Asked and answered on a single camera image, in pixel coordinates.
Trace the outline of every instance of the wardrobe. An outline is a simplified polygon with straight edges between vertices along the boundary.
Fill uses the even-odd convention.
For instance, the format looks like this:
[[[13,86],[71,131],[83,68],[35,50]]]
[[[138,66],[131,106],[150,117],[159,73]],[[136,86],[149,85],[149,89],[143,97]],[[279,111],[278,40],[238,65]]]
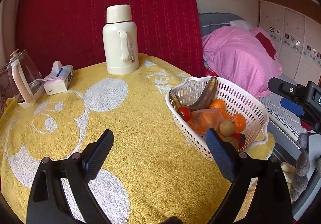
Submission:
[[[260,27],[273,40],[283,74],[306,86],[321,76],[321,25],[286,7],[260,1]]]

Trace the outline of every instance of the red fruit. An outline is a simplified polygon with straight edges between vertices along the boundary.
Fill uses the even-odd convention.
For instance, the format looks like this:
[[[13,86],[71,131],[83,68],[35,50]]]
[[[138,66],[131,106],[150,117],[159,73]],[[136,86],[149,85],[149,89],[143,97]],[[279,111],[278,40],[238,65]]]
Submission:
[[[188,107],[186,106],[181,106],[178,110],[177,110],[178,114],[180,115],[180,117],[182,117],[182,119],[186,122],[188,122],[191,119],[191,111],[189,110]]]
[[[239,142],[239,149],[241,149],[244,144],[245,144],[245,140],[246,140],[246,136],[244,134],[241,133],[234,133],[231,135],[233,138],[235,138],[236,140],[238,140]]]

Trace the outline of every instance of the pink blanket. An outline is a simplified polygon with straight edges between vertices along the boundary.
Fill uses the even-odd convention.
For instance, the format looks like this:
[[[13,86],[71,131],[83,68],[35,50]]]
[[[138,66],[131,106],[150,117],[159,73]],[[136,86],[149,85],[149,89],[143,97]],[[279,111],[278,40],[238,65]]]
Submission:
[[[246,31],[235,26],[224,26],[202,37],[208,66],[256,98],[270,94],[267,83],[282,73],[277,58],[273,60],[255,37],[259,32],[269,38],[260,27]]]

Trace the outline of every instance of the banana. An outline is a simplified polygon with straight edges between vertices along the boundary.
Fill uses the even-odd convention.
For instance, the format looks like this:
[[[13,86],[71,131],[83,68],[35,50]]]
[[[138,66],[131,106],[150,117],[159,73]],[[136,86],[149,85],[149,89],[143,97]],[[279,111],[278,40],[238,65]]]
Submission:
[[[170,99],[172,99],[175,106],[175,110],[177,111],[182,105],[179,102],[179,97],[173,88],[170,90]]]
[[[191,112],[201,109],[207,109],[215,98],[217,91],[218,81],[215,76],[212,76],[207,82],[201,96],[196,100],[194,104],[188,105],[187,107]]]
[[[217,78],[212,76],[207,82],[201,96],[196,100],[196,102],[194,104],[186,106],[190,109],[191,112],[209,108],[214,100],[217,86]],[[173,100],[176,110],[182,106],[179,102],[179,98],[176,92],[173,89],[170,90],[170,98]]]

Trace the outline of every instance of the blue gripper pad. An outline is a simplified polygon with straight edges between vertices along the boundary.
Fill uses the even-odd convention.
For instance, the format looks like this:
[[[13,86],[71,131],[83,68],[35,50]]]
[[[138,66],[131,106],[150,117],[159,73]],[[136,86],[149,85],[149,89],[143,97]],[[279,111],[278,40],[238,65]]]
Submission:
[[[280,101],[280,104],[283,108],[288,109],[292,113],[294,113],[296,116],[303,116],[304,115],[304,110],[302,106],[293,103],[292,101],[282,98]]]
[[[238,152],[230,143],[223,142],[213,128],[206,131],[206,145],[222,176],[230,182],[234,182],[237,175],[235,163]]]

